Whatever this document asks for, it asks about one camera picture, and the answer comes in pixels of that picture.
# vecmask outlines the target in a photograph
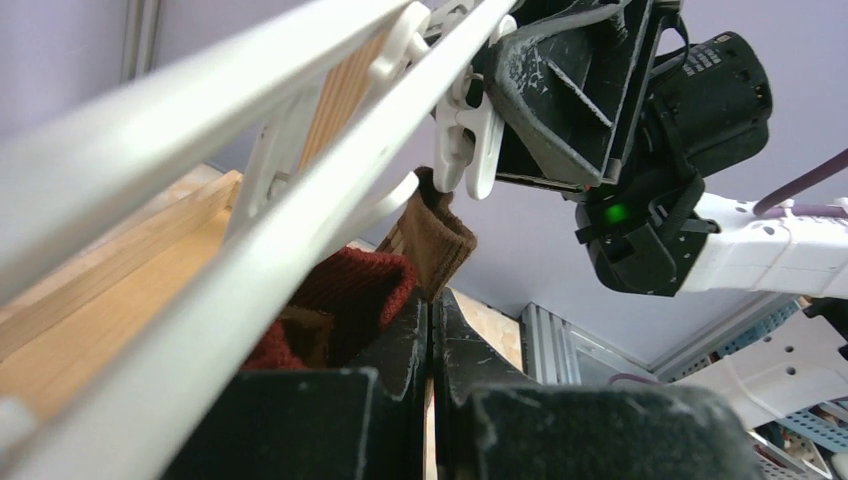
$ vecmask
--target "wooden tray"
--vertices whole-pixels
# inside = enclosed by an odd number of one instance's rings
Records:
[[[240,182],[230,172],[130,217],[0,310],[0,395],[41,419],[59,411],[215,255]]]

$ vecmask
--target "drying rack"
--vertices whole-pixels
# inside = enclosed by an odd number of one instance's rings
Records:
[[[408,3],[310,2],[0,146],[10,179],[0,193],[0,305],[314,88]],[[481,2],[228,234],[96,380],[40,426],[3,478],[156,477],[514,3]]]

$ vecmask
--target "white rack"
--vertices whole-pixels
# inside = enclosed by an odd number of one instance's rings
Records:
[[[0,304],[314,84],[408,3],[315,0],[0,146]],[[155,478],[514,3],[482,2],[348,125],[3,478]]]

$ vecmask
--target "green led indicator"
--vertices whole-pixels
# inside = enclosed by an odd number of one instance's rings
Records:
[[[613,205],[604,212],[604,217],[607,219],[607,223],[610,225],[615,225],[616,223],[621,223],[630,216],[630,212],[627,211],[627,207],[623,204],[619,203],[618,205]]]

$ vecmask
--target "brown cloth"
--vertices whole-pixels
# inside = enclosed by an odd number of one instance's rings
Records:
[[[341,367],[388,328],[414,287],[406,258],[345,247],[312,269],[242,368]]]
[[[433,186],[433,169],[418,167],[415,174],[418,191],[377,251],[409,259],[427,301],[432,302],[477,248],[477,237],[451,213],[453,193],[441,193]]]

